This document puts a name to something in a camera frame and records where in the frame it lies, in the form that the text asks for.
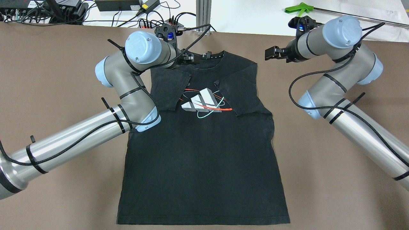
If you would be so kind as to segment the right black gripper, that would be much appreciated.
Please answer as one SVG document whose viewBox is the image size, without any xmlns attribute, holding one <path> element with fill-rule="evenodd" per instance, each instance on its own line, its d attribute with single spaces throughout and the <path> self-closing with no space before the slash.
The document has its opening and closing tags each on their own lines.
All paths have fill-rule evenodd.
<svg viewBox="0 0 409 230">
<path fill-rule="evenodd" d="M 295 46 L 288 46 L 286 48 L 279 48 L 278 46 L 273 46 L 265 50 L 265 61 L 271 59 L 285 59 L 287 63 L 289 62 L 299 62 L 297 59 L 297 52 Z"/>
</svg>

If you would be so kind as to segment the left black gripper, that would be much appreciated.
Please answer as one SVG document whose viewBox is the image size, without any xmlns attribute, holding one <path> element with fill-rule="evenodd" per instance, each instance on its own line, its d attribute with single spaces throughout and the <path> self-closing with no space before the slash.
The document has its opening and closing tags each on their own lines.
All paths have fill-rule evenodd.
<svg viewBox="0 0 409 230">
<path fill-rule="evenodd" d="M 181 53 L 175 60 L 176 65 L 195 65 L 196 54 L 194 53 Z"/>
</svg>

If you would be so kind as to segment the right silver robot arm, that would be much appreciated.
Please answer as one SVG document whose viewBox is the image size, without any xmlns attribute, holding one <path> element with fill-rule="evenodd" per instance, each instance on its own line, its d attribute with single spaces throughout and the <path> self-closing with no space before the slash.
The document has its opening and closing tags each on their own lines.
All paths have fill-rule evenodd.
<svg viewBox="0 0 409 230">
<path fill-rule="evenodd" d="M 345 93 L 355 85 L 366 85 L 380 77 L 383 64 L 366 45 L 360 22 L 344 15 L 325 24 L 311 17 L 294 17 L 288 26 L 296 29 L 296 37 L 285 48 L 273 46 L 265 50 L 265 60 L 285 59 L 287 63 L 303 62 L 328 55 L 334 65 L 329 70 L 297 77 L 320 74 L 321 77 L 295 102 L 292 82 L 288 89 L 292 103 L 314 119 L 323 118 L 390 177 L 408 190 L 408 146 L 374 121 L 350 101 Z"/>
</svg>

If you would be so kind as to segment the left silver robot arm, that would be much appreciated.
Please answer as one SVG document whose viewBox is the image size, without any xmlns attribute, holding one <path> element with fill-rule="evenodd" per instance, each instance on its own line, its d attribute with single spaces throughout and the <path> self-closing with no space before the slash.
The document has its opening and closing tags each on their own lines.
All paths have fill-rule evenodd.
<svg viewBox="0 0 409 230">
<path fill-rule="evenodd" d="M 121 100 L 107 109 L 42 140 L 31 143 L 11 155 L 1 147 L 1 199 L 27 188 L 38 176 L 68 162 L 107 141 L 135 128 L 142 132 L 161 121 L 159 107 L 146 90 L 141 74 L 155 67 L 174 68 L 187 60 L 188 48 L 178 49 L 176 39 L 136 31 L 124 46 L 112 40 L 118 51 L 95 67 L 97 79 L 114 88 Z"/>
</svg>

